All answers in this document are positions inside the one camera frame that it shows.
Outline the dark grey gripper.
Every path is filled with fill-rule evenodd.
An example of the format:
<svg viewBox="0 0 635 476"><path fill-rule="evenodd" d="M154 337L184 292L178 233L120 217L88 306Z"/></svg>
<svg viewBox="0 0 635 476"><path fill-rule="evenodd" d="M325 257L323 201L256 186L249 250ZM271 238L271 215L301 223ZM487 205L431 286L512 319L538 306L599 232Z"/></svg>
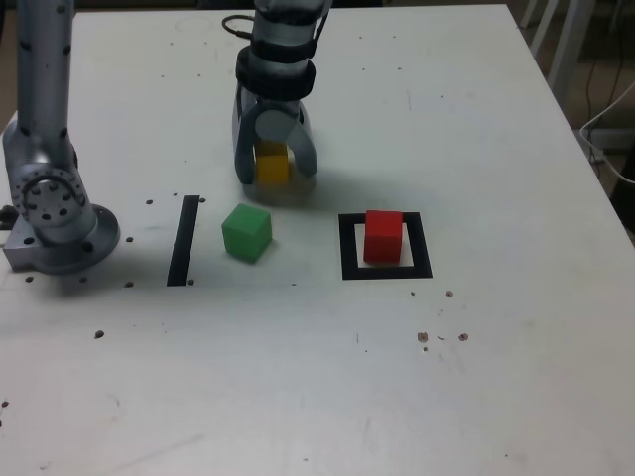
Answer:
<svg viewBox="0 0 635 476"><path fill-rule="evenodd" d="M259 106L265 110L260 114ZM303 102L256 99L253 93L238 84L232 116L232 139L234 167L242 184L249 185L255 180L255 128L261 140L284 143L291 150L296 168L303 177L313 177L317 173L318 155Z"/></svg>

